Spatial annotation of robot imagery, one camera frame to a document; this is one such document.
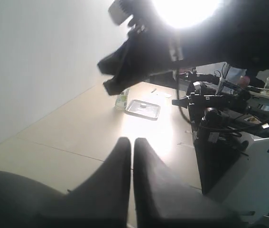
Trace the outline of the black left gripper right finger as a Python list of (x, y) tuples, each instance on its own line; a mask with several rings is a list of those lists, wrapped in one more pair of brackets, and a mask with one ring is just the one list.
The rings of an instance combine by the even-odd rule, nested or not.
[(145, 138), (134, 143), (133, 187), (139, 228), (242, 228), (237, 212), (182, 182)]

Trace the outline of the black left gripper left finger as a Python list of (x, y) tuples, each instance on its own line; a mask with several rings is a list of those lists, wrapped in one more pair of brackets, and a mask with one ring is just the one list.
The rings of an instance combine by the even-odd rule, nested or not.
[(131, 143), (121, 137), (103, 164), (67, 194), (0, 171), (0, 228), (124, 228), (130, 167)]

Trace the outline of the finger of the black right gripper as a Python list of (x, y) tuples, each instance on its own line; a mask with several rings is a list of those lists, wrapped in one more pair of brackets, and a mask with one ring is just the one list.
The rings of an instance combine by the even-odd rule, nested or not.
[(145, 80), (153, 73), (152, 69), (130, 69), (122, 68), (120, 72), (114, 69), (103, 69), (102, 73), (113, 76), (111, 79), (103, 82), (103, 86), (108, 95), (118, 95), (125, 89), (136, 85)]
[(124, 42), (116, 51), (102, 58), (97, 67), (102, 74), (134, 74), (132, 42)]

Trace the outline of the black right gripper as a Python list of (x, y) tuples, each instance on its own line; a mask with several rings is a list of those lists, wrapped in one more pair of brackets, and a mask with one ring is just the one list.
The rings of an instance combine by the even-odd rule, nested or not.
[(127, 55), (133, 71), (269, 69), (269, 0), (133, 0), (130, 8), (145, 27)]

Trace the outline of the black robot arm on stand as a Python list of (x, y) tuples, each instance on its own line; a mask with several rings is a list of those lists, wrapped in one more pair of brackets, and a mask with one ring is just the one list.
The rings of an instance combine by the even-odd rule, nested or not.
[[(114, 24), (128, 20), (128, 39), (98, 62), (109, 95), (146, 76), (226, 62), (252, 71), (269, 70), (269, 0), (116, 0)], [(235, 135), (269, 137), (269, 112), (248, 105), (248, 91), (208, 95), (197, 89), (172, 101), (186, 108), (197, 148), (225, 157), (245, 149)], [(29, 178), (0, 171), (0, 228), (124, 228), (130, 190), (140, 228), (242, 228), (238, 212), (182, 183), (144, 138), (121, 137), (109, 157), (67, 194)]]

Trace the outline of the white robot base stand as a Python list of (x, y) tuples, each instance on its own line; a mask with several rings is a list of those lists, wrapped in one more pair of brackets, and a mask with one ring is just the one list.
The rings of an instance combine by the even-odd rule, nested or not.
[(242, 133), (244, 151), (226, 141), (194, 142), (202, 193), (253, 224), (269, 214), (269, 138)]

